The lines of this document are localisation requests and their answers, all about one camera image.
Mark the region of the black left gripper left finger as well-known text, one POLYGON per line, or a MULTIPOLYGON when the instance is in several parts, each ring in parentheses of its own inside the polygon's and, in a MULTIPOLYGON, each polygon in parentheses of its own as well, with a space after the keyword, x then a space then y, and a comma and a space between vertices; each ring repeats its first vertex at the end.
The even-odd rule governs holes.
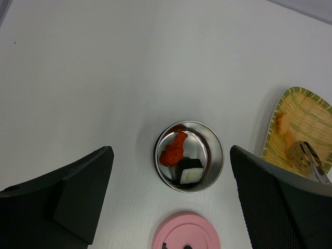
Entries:
POLYGON ((114 161, 110 146, 1 191, 1 248, 87 248, 114 161))

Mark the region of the red fried chicken toy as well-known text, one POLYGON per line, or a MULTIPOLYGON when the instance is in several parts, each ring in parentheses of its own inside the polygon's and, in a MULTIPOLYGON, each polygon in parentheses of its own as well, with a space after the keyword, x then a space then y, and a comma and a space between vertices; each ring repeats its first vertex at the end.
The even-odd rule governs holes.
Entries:
POLYGON ((162 151, 159 162, 165 167, 173 167, 184 158, 184 141, 188 135, 183 129, 178 129, 174 141, 162 151))

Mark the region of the sushi roll toy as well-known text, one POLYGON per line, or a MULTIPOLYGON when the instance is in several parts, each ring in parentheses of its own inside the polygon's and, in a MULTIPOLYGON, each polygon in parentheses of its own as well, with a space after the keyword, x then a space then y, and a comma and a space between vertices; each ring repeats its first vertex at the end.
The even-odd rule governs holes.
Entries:
POLYGON ((204 167, 199 159, 184 158, 175 166, 175 176, 181 185, 198 183, 203 172, 204 167))

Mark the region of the pink round lid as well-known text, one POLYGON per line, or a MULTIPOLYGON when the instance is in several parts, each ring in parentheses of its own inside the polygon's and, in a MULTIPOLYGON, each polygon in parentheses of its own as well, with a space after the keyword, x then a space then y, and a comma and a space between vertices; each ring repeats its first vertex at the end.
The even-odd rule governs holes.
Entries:
POLYGON ((154 233, 152 248, 220 249, 219 235, 203 216, 189 211, 167 217, 154 233))

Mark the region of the round steel lunch bowl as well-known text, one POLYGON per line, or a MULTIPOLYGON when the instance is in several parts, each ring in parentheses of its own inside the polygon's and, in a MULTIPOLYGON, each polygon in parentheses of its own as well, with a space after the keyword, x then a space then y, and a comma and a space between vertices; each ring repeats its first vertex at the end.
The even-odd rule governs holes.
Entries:
POLYGON ((224 162, 224 148, 217 134, 198 121, 180 121, 167 127, 157 138, 153 149, 153 164, 159 178, 171 189, 182 193, 195 193, 212 186, 219 178, 224 162), (180 183, 176 166, 165 167, 160 156, 165 147, 172 144, 179 132, 188 135, 184 140, 184 160, 200 160, 202 177, 197 183, 180 183))

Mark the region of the salmon-coloured fish food toy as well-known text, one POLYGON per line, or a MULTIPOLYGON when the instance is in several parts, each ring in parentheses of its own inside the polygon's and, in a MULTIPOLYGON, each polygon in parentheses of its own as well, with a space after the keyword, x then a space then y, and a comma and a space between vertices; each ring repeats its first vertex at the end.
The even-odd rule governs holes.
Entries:
POLYGON ((285 134, 283 135, 283 137, 284 137, 284 141, 286 144, 286 152, 288 152, 296 140, 295 140, 293 132, 291 130, 286 131, 285 134))

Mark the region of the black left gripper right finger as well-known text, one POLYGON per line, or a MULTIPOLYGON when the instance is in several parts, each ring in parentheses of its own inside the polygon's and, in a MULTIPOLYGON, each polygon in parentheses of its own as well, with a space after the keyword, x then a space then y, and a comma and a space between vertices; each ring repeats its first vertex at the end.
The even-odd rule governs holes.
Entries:
POLYGON ((331 186, 237 145, 230 162, 252 248, 331 248, 331 186))

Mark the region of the orange flower-shaped food toy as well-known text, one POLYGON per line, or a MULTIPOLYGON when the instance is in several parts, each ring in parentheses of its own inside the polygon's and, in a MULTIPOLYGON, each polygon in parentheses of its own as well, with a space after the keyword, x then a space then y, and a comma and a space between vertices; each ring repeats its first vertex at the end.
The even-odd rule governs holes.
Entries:
POLYGON ((285 134, 290 127, 290 118, 287 113, 280 113, 275 121, 276 128, 280 134, 285 134))

